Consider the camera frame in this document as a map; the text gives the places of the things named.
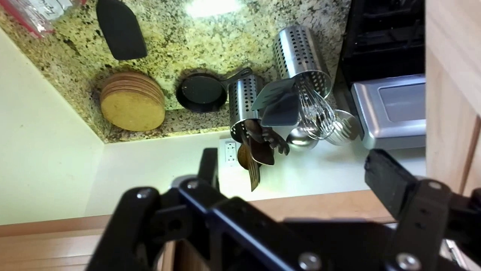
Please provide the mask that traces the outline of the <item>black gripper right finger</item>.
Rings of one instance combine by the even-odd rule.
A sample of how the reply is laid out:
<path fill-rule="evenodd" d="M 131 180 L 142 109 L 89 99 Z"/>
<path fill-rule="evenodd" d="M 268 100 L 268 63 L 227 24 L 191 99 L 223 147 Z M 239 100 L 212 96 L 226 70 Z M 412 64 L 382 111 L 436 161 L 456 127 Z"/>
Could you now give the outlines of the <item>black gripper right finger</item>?
<path fill-rule="evenodd" d="M 418 180 L 382 149 L 369 152 L 364 168 L 366 183 L 397 221 L 384 255 L 387 267 L 436 271 L 450 188 L 438 180 Z"/>

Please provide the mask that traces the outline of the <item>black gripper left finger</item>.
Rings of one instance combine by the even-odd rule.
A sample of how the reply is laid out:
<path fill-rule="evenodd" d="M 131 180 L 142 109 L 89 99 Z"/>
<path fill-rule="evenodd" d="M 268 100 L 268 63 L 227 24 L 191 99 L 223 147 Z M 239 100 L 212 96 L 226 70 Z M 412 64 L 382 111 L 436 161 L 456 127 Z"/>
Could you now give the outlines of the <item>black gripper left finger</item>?
<path fill-rule="evenodd" d="M 218 150 L 203 150 L 199 173 L 182 176 L 164 194 L 154 186 L 125 191 L 86 271 L 155 271 L 170 240 L 188 242 L 211 260 L 206 203 L 220 195 Z"/>

